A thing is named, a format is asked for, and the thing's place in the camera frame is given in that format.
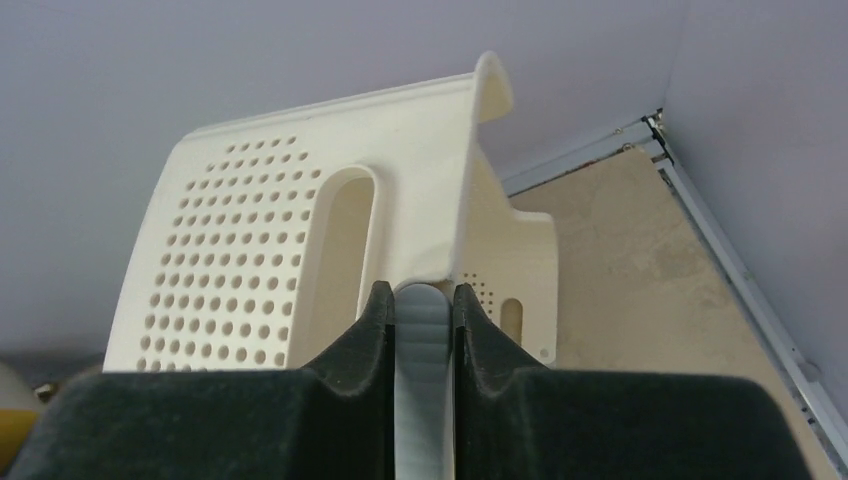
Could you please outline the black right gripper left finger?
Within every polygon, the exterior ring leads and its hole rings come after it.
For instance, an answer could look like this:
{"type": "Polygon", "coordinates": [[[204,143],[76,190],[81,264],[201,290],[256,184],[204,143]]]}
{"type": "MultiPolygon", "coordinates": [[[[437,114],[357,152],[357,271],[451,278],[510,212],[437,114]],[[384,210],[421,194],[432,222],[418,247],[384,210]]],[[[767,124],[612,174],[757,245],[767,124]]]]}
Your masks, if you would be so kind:
{"type": "Polygon", "coordinates": [[[101,373],[36,422],[11,479],[391,479],[395,298],[287,370],[101,373]]]}

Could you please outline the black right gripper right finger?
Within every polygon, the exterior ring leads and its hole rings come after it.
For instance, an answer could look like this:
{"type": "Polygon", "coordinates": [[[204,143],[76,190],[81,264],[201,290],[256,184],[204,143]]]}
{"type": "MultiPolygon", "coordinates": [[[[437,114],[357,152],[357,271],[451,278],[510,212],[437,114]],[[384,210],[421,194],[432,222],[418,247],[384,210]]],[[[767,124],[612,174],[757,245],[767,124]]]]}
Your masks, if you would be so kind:
{"type": "Polygon", "coordinates": [[[487,316],[452,320],[459,479],[807,479],[779,406],[739,377],[557,370],[487,316]]]}

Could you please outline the cream perforated basket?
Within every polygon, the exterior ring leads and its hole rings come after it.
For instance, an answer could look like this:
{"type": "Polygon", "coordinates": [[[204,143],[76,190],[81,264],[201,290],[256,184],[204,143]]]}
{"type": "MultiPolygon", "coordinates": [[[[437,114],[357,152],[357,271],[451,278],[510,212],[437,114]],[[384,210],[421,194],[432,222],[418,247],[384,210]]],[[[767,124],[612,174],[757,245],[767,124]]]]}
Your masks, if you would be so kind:
{"type": "Polygon", "coordinates": [[[199,129],[171,152],[115,311],[106,372],[293,369],[365,308],[470,285],[540,363],[556,359],[558,247],[514,209],[479,141],[513,106],[473,71],[199,129]]]}

